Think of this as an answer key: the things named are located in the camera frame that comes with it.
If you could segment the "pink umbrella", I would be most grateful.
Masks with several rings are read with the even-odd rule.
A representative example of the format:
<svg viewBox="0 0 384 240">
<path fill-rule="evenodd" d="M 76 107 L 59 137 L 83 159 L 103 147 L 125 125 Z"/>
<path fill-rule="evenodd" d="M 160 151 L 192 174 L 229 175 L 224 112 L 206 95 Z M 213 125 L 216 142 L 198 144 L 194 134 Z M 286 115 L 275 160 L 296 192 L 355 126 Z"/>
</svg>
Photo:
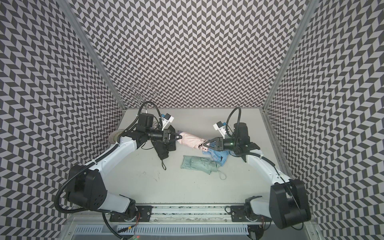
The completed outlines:
<svg viewBox="0 0 384 240">
<path fill-rule="evenodd" d="M 193 149 L 202 150 L 204 152 L 208 150 L 208 148 L 204 146 L 204 143 L 207 140 L 199 138 L 197 136 L 194 136 L 186 132 L 180 132 L 179 135 L 182 136 L 182 138 L 178 140 L 178 142 L 181 145 L 184 145 Z"/>
</svg>

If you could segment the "blue umbrella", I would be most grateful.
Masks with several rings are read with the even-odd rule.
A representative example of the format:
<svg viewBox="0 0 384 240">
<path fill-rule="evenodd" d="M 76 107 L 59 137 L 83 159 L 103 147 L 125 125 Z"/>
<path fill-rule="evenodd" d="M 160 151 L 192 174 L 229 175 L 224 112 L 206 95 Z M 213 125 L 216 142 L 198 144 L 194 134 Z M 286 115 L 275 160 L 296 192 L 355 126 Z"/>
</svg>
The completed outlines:
<svg viewBox="0 0 384 240">
<path fill-rule="evenodd" d="M 204 155 L 210 155 L 214 162 L 217 162 L 221 167 L 226 163 L 229 154 L 229 151 L 215 151 L 212 149 L 208 149 L 207 151 L 203 151 Z"/>
</svg>

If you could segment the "mint green umbrella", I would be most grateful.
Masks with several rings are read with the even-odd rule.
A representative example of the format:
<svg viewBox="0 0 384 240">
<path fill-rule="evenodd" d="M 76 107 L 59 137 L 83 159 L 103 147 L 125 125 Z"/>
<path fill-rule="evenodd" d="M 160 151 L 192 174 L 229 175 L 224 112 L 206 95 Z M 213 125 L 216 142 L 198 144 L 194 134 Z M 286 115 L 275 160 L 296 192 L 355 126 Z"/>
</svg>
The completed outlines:
<svg viewBox="0 0 384 240">
<path fill-rule="evenodd" d="M 219 170 L 221 165 L 210 158 L 196 157 L 196 156 L 184 156 L 181 164 L 181 169 L 201 171 L 208 175 L 212 172 L 219 173 L 221 180 L 226 180 L 227 175 Z"/>
</svg>

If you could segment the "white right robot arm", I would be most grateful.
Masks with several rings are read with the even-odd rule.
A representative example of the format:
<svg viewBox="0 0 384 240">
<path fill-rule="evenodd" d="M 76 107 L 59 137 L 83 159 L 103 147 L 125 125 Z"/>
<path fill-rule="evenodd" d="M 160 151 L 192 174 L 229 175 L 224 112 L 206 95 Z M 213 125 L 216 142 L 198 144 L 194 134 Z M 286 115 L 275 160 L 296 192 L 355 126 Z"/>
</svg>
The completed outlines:
<svg viewBox="0 0 384 240">
<path fill-rule="evenodd" d="M 249 221 L 260 217 L 271 220 L 279 229 L 294 227 L 312 218 L 308 195 L 301 180 L 293 180 L 269 160 L 251 141 L 245 123 L 234 125 L 232 135 L 206 141 L 204 147 L 217 152 L 229 151 L 253 167 L 270 187 L 266 196 L 253 196 L 244 203 Z"/>
</svg>

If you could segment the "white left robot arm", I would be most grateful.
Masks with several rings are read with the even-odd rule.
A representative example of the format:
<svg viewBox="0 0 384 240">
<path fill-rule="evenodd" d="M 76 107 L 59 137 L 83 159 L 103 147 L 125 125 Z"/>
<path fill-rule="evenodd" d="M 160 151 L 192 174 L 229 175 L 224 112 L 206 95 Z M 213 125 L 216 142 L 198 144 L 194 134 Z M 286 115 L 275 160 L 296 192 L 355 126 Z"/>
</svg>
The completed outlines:
<svg viewBox="0 0 384 240">
<path fill-rule="evenodd" d="M 171 130 L 124 131 L 99 157 L 70 169 L 68 180 L 54 198 L 56 210 L 63 214 L 83 211 L 120 214 L 127 221 L 133 220 L 137 215 L 135 200 L 110 193 L 104 180 L 122 160 L 147 141 L 167 144 L 180 139 L 182 136 Z"/>
</svg>

